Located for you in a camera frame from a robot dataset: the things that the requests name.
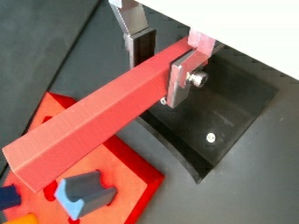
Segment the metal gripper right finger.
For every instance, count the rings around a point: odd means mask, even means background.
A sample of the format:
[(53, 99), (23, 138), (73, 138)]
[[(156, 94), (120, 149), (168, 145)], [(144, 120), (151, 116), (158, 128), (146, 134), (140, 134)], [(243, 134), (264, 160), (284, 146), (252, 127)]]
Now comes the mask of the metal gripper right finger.
[(202, 87), (208, 78), (208, 75), (196, 72), (196, 69), (211, 57), (215, 42), (216, 40), (204, 33), (190, 30), (187, 46), (191, 46), (191, 50), (171, 63), (167, 96), (162, 100), (163, 105), (172, 109), (188, 97), (191, 85)]

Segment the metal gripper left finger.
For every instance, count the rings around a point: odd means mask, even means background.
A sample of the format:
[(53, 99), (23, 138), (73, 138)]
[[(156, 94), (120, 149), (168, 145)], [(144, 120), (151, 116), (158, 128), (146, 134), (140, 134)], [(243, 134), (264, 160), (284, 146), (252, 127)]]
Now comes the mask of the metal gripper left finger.
[(108, 0), (108, 3), (124, 33), (134, 68), (155, 55), (156, 29), (148, 26), (144, 7), (136, 0)]

